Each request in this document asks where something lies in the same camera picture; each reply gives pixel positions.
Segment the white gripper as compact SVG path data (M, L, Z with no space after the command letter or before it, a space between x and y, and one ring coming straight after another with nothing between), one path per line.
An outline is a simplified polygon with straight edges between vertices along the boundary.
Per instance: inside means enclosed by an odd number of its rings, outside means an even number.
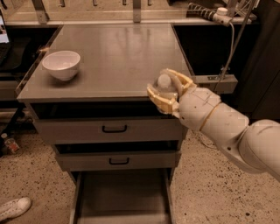
M191 130L200 130L214 108L221 103L217 94L208 88L197 87L191 78L169 68L160 71L159 87L165 92L147 85L150 100L161 113L172 113Z

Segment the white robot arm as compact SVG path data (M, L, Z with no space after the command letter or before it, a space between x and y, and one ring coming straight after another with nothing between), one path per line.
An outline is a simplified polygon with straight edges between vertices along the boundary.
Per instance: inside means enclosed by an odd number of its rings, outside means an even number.
M158 110L208 137L231 162L248 173L267 172L280 180L280 123L251 123L210 89L171 69L160 71L147 95Z

